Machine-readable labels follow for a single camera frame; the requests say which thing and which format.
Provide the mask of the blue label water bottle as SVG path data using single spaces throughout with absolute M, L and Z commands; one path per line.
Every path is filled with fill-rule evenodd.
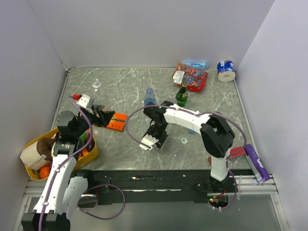
M 144 103 L 144 105 L 147 105 L 149 103 L 156 104 L 156 98 L 155 98 L 153 88 L 148 87 L 146 89 L 145 96 L 144 96 L 144 99 L 143 99 L 143 103 Z

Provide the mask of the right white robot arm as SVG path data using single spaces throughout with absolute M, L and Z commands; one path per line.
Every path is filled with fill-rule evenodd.
M 230 155 L 235 134 L 224 118 L 209 113 L 199 115 L 198 112 L 169 101 L 164 101 L 161 106 L 148 103 L 143 113 L 154 124 L 150 125 L 143 135 L 141 148 L 145 150 L 151 150 L 154 146 L 161 148 L 168 137 L 166 128 L 169 124 L 193 130 L 202 137 L 204 147 L 211 156 L 211 188 L 220 192 L 227 187 L 226 178 L 229 174 L 227 157 Z

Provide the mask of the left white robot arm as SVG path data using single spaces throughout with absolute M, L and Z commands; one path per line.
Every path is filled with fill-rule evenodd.
M 32 212 L 23 214 L 21 225 L 25 231 L 68 231 L 71 215 L 83 193 L 95 189 L 95 180 L 90 170 L 74 171 L 79 154 L 91 142 L 81 139 L 92 125 L 106 127 L 114 111 L 103 111 L 98 106 L 81 108 L 74 115 L 63 111 L 58 116 L 58 132 L 53 149 L 51 172 L 45 188 Z

